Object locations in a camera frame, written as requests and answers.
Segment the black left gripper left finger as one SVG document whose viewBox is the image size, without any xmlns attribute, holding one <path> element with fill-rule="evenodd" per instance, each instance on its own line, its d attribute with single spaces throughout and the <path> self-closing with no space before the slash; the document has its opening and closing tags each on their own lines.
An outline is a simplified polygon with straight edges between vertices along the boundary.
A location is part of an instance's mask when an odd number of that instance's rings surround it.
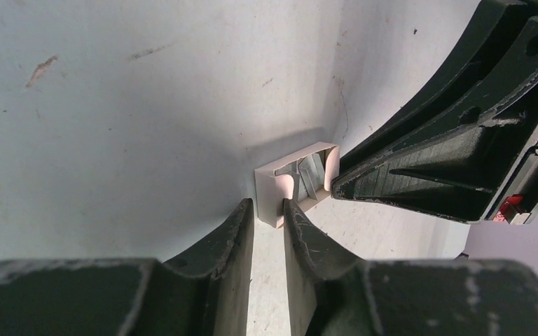
<svg viewBox="0 0 538 336">
<path fill-rule="evenodd" d="M 244 335 L 254 203 L 176 255 L 0 261 L 0 335 Z"/>
</svg>

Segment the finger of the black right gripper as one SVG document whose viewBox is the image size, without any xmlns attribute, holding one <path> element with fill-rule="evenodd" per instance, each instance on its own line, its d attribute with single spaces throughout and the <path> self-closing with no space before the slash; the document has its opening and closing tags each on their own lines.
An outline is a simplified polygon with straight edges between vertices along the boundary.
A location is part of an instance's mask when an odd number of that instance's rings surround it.
<svg viewBox="0 0 538 336">
<path fill-rule="evenodd" d="M 435 74 L 343 172 L 507 172 L 538 126 L 538 1 L 482 1 Z"/>
<path fill-rule="evenodd" d="M 424 87 L 340 162 L 331 194 L 474 224 L 538 214 L 538 16 L 474 16 Z"/>
</svg>

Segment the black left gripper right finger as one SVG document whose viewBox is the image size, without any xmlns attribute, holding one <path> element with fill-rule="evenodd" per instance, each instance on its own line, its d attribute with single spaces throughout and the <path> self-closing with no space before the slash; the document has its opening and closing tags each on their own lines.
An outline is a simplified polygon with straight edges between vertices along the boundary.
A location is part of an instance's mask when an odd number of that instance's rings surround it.
<svg viewBox="0 0 538 336">
<path fill-rule="evenodd" d="M 538 276 L 502 259 L 364 260 L 283 201 L 293 335 L 538 335 Z"/>
</svg>

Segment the white staple tray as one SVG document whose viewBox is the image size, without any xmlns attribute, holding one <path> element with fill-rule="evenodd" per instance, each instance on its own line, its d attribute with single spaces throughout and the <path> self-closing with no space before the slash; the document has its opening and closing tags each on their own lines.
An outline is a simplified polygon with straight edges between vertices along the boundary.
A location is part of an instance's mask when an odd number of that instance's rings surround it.
<svg viewBox="0 0 538 336">
<path fill-rule="evenodd" d="M 255 169 L 258 219 L 274 228 L 284 224 L 283 203 L 307 211 L 331 196 L 339 175 L 340 146 L 317 142 Z"/>
</svg>

